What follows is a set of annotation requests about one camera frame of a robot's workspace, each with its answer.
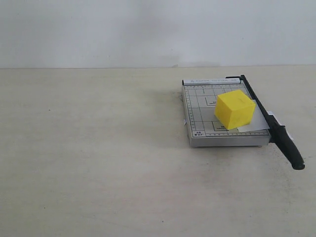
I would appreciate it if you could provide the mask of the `white paper sheet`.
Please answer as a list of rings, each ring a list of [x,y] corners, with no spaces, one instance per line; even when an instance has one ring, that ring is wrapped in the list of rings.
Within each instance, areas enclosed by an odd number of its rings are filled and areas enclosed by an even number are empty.
[[[251,122],[247,125],[238,127],[237,129],[239,132],[252,132],[252,131],[269,129],[269,126],[257,103],[256,103],[256,107],[255,107]]]

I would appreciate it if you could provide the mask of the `yellow cube block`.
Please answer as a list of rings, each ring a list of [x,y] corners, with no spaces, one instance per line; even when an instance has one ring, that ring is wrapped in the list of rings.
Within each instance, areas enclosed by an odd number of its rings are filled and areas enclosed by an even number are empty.
[[[217,95],[215,116],[227,129],[232,130],[251,123],[256,103],[242,90]]]

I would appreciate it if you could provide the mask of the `black cutter blade lever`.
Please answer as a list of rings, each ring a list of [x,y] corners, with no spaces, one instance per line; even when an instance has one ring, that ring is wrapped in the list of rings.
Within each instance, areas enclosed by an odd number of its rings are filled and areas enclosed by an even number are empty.
[[[270,142],[276,144],[276,146],[280,149],[283,155],[290,162],[294,170],[303,170],[305,168],[305,162],[298,148],[290,138],[286,130],[286,127],[280,124],[277,121],[276,117],[274,115],[270,115],[268,111],[264,108],[259,98],[250,86],[249,82],[247,81],[245,75],[241,75],[240,80],[244,82],[251,98],[256,101],[260,111],[262,112],[269,126],[269,133],[271,135]]]

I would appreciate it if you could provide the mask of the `grey paper cutter base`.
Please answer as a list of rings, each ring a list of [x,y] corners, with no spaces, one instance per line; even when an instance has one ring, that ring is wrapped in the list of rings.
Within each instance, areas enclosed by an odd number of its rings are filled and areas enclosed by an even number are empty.
[[[269,129],[252,132],[239,132],[237,128],[227,130],[216,118],[217,95],[237,89],[251,98],[240,77],[182,81],[185,124],[192,147],[264,146],[269,143]]]

